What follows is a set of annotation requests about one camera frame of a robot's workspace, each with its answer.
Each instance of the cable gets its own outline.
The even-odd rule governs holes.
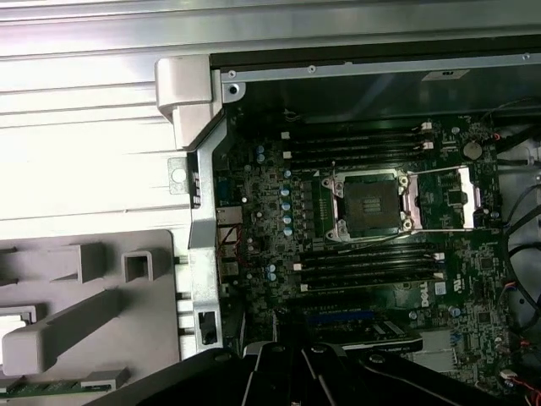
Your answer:
[[[493,113],[501,110],[502,108],[514,106],[523,102],[536,102],[537,104],[541,104],[541,98],[536,96],[526,96],[521,99],[511,100],[509,102],[500,104],[498,107],[493,108],[492,110],[488,110],[485,114],[483,114],[483,116],[481,116],[481,118],[479,119],[479,122],[482,123],[487,117],[491,117]]]
[[[541,184],[534,184],[532,186],[528,186],[521,194],[518,196],[518,199],[516,199],[515,204],[511,208],[511,211],[509,211],[509,216],[507,217],[507,222],[511,222],[511,219],[513,218],[513,215],[515,214],[516,209],[518,209],[518,206],[522,203],[522,201],[528,196],[532,190],[535,189],[541,189]]]
[[[513,264],[511,264],[511,256],[509,252],[509,238],[511,234],[513,234],[516,230],[523,227],[525,224],[532,221],[535,217],[539,216],[540,214],[541,214],[541,206],[537,206],[533,208],[524,217],[520,218],[517,222],[515,222],[504,233],[504,241],[503,241],[504,243],[503,259],[505,262],[505,266],[507,267],[507,271],[511,274],[511,279],[516,282],[516,288],[518,289],[518,291],[522,294],[522,296],[528,302],[528,304],[531,305],[532,308],[535,310],[537,317],[541,316],[541,307],[539,307],[538,303],[533,299],[530,293],[524,288],[524,286],[522,286],[522,284],[518,280],[518,277],[516,276],[515,269],[513,268]]]
[[[517,247],[515,247],[511,251],[509,251],[509,256],[510,256],[510,258],[512,258],[514,255],[518,254],[521,251],[533,250],[533,249],[541,251],[541,242],[518,245]],[[538,304],[539,307],[541,307],[541,294],[538,296],[537,304]],[[518,328],[517,332],[523,333],[526,330],[529,330],[530,328],[532,328],[533,326],[538,324],[538,321],[539,321],[539,315],[537,313],[534,313],[532,318],[528,321],[528,323],[526,323],[524,326],[521,326],[520,328]]]
[[[499,159],[498,165],[504,167],[541,167],[540,161],[530,163],[528,159]]]

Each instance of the ram slot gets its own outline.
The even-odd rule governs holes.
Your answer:
[[[386,261],[397,257],[431,257],[440,258],[440,248],[436,244],[394,244],[390,247],[379,247],[366,250],[327,250],[305,252],[300,254],[298,262],[293,266],[295,271],[305,271],[328,264],[348,264],[364,261]]]
[[[307,280],[300,283],[301,292],[330,292],[341,291],[346,289],[371,288],[374,286],[383,286],[396,283],[416,283],[440,281],[437,276],[438,269],[410,269],[409,272],[389,273],[389,272],[373,272],[371,274],[363,274],[357,277],[335,277],[328,280]]]
[[[426,159],[430,134],[375,132],[291,135],[284,157],[292,169],[351,167]]]

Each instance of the metal frame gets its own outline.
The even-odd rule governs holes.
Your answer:
[[[195,316],[195,349],[209,348],[201,341],[197,328],[200,312],[216,313],[216,330],[221,334],[220,308],[216,269],[216,207],[213,190],[212,157],[227,137],[227,122],[212,127],[221,117],[224,105],[243,98],[247,83],[265,80],[295,80],[345,75],[401,73],[411,71],[440,72],[496,66],[541,64],[541,53],[521,53],[472,58],[410,60],[382,63],[341,63],[302,68],[256,69],[237,72],[210,70],[209,56],[165,58],[156,65],[157,103],[160,112],[174,127],[178,148],[197,151],[200,183],[199,208],[192,209],[189,240],[189,274]],[[468,179],[463,179],[463,187]],[[468,199],[475,201],[469,193]],[[221,337],[211,347],[221,345]]]

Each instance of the gray plastic bracket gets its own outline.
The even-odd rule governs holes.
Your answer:
[[[105,290],[3,337],[3,373],[40,374],[57,358],[120,314],[118,290]]]
[[[52,250],[72,251],[77,255],[75,262],[75,273],[53,279],[51,282],[77,281],[87,283],[92,279],[102,277],[105,272],[105,253],[103,245],[94,244],[71,244]]]
[[[178,150],[193,151],[201,131],[221,110],[220,71],[208,55],[163,58],[156,63],[156,102],[173,124]]]
[[[122,274],[126,283],[138,277],[154,281],[167,269],[159,261],[159,253],[154,250],[138,250],[122,254]]]
[[[44,306],[39,304],[0,306],[0,315],[22,315],[23,320],[36,323],[43,317],[44,310]]]

